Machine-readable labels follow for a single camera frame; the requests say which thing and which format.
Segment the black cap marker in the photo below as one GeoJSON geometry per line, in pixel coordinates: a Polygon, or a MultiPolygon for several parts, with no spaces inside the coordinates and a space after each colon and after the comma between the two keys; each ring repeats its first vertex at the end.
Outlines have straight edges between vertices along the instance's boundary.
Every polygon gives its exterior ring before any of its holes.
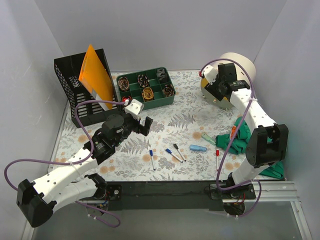
{"type": "Polygon", "coordinates": [[[183,153],[181,152],[181,150],[179,149],[178,145],[177,145],[176,143],[174,143],[173,146],[174,146],[174,148],[178,151],[178,153],[179,153],[179,155],[181,156],[182,160],[183,160],[184,162],[186,162],[187,160],[186,160],[185,156],[183,155],[183,153]]]}

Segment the light green clear highlighter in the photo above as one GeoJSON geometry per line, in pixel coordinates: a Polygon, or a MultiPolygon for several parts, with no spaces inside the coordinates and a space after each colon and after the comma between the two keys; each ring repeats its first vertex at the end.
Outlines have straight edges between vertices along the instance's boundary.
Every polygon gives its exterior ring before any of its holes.
{"type": "Polygon", "coordinates": [[[201,138],[207,141],[208,143],[210,143],[211,145],[214,145],[214,146],[216,145],[215,140],[206,133],[202,133],[201,138]]]}

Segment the black mesh file holder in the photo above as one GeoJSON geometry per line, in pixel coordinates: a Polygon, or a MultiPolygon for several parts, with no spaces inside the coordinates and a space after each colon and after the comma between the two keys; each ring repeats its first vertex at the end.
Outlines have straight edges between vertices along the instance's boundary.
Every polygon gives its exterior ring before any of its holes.
{"type": "MultiPolygon", "coordinates": [[[[103,66],[105,67],[108,75],[112,78],[105,56],[105,51],[101,48],[96,49],[95,52],[97,53],[98,58],[101,60],[103,66]]],[[[80,70],[85,54],[86,52],[83,52],[54,59],[54,71],[68,98],[70,104],[71,120],[77,128],[79,128],[80,125],[75,117],[76,106],[84,101],[95,100],[79,81],[80,70]]],[[[113,79],[112,85],[114,90],[113,102],[118,102],[119,100],[117,98],[113,79]]]]}

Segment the aluminium frame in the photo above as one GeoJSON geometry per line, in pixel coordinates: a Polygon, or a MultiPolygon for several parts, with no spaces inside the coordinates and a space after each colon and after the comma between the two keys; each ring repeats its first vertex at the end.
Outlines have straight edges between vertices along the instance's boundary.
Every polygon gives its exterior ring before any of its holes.
{"type": "Polygon", "coordinates": [[[25,226],[25,240],[310,240],[295,184],[254,183],[254,200],[245,200],[247,216],[234,219],[209,209],[112,210],[117,228],[89,217],[71,204],[40,227],[25,226]]]}

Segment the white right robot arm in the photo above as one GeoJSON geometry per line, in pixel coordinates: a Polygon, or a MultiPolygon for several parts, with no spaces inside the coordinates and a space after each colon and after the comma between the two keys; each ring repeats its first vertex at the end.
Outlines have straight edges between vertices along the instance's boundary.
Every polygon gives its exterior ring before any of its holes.
{"type": "Polygon", "coordinates": [[[289,135],[288,127],[276,123],[258,103],[252,81],[238,79],[236,65],[229,62],[217,68],[206,66],[202,71],[202,77],[208,81],[205,89],[218,100],[227,99],[242,113],[241,123],[246,123],[250,130],[246,160],[229,175],[225,187],[217,187],[232,199],[243,195],[243,185],[250,184],[263,170],[285,158],[289,135]]]}

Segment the orange plastic folder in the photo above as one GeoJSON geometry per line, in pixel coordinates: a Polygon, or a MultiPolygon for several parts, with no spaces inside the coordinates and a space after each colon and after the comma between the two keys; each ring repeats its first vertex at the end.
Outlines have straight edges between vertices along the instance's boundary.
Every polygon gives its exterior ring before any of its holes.
{"type": "Polygon", "coordinates": [[[95,100],[113,101],[112,78],[91,44],[84,55],[78,80],[95,100]]]}

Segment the floral table mat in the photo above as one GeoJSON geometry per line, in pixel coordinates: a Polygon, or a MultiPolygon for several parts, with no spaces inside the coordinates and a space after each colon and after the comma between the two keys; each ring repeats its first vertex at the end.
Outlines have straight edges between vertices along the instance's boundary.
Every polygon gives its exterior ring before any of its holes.
{"type": "Polygon", "coordinates": [[[217,172],[216,148],[201,137],[202,133],[212,138],[229,133],[240,113],[208,102],[202,95],[200,78],[195,71],[171,71],[169,75],[176,90],[173,104],[141,112],[142,117],[153,119],[149,135],[132,133],[93,173],[107,181],[224,180],[242,164],[243,154],[221,155],[223,167],[217,172]],[[165,151],[170,149],[183,160],[174,144],[186,162],[179,162],[165,151]],[[207,151],[191,151],[190,145],[206,147],[207,151]]]}

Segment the red cap marker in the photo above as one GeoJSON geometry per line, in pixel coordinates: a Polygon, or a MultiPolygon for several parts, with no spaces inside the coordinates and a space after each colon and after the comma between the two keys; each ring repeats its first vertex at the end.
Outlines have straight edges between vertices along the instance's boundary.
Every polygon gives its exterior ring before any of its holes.
{"type": "Polygon", "coordinates": [[[220,157],[220,151],[219,149],[216,148],[215,150],[215,165],[216,165],[216,170],[218,171],[219,170],[219,167],[220,167],[220,163],[219,163],[219,157],[220,157]]]}

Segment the blue cap marker middle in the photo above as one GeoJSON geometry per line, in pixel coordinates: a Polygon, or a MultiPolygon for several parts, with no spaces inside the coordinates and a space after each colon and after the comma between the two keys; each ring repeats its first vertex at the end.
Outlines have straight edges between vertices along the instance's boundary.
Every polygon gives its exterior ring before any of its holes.
{"type": "Polygon", "coordinates": [[[178,160],[180,163],[183,163],[184,161],[181,160],[178,156],[176,156],[170,149],[166,148],[165,151],[170,154],[173,158],[175,158],[176,160],[178,160]]]}

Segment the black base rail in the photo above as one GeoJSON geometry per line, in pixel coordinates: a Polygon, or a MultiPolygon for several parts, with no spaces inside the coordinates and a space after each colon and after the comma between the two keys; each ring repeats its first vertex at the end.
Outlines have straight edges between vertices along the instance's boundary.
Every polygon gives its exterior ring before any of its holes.
{"type": "Polygon", "coordinates": [[[214,181],[118,181],[109,182],[110,211],[205,209],[223,211],[223,201],[241,197],[254,200],[252,184],[228,191],[216,189],[214,181]]]}

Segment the blue highlighter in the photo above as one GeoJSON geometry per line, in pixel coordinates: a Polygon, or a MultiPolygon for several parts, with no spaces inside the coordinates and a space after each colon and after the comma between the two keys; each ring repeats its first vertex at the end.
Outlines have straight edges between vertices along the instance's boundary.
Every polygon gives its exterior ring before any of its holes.
{"type": "Polygon", "coordinates": [[[191,144],[189,150],[193,152],[206,152],[208,149],[204,146],[191,144]]]}

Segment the green compartment tray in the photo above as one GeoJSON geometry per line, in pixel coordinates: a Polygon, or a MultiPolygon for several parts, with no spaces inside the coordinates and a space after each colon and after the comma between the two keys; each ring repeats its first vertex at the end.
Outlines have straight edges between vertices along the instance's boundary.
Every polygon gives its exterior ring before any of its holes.
{"type": "Polygon", "coordinates": [[[171,105],[176,95],[165,67],[124,73],[116,77],[116,86],[121,100],[137,100],[144,110],[171,105]]]}

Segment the blue cap marker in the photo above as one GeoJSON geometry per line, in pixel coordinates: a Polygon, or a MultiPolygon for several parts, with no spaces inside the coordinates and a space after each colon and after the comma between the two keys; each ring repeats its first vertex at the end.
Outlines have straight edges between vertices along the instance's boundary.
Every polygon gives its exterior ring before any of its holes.
{"type": "Polygon", "coordinates": [[[166,148],[165,151],[170,154],[173,158],[175,158],[176,160],[178,160],[180,163],[183,163],[184,161],[181,160],[178,156],[176,156],[170,149],[166,148]]]}
{"type": "Polygon", "coordinates": [[[154,154],[153,154],[153,150],[152,149],[149,150],[149,155],[150,155],[150,159],[151,159],[152,169],[154,171],[156,171],[155,163],[154,163],[154,154]]]}

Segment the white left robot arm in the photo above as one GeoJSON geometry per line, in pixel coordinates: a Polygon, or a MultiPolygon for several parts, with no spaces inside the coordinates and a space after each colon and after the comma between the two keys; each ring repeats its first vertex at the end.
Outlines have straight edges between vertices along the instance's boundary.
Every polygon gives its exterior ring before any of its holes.
{"type": "Polygon", "coordinates": [[[134,132],[147,136],[153,119],[144,125],[129,113],[108,116],[101,128],[68,162],[33,181],[23,180],[17,187],[16,203],[33,228],[47,222],[54,212],[73,202],[93,197],[103,199],[107,182],[97,173],[87,175],[116,152],[116,147],[134,132]]]}

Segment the cream cylindrical drawer box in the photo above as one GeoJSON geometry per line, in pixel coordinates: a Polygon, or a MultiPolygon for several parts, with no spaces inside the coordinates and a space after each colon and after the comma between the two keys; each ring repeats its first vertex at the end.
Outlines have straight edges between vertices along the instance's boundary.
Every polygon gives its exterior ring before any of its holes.
{"type": "MultiPolygon", "coordinates": [[[[222,54],[217,61],[207,63],[201,70],[203,70],[206,66],[211,65],[218,71],[218,65],[231,64],[231,63],[233,63],[235,66],[238,80],[245,80],[250,85],[249,78],[245,74],[245,71],[248,73],[252,82],[255,80],[256,67],[254,63],[247,57],[235,52],[227,52],[222,54]]],[[[202,96],[214,106],[223,108],[223,109],[230,109],[233,107],[233,105],[229,101],[227,101],[226,98],[219,101],[207,89],[202,88],[201,86],[200,86],[200,89],[202,92],[202,96]]]]}

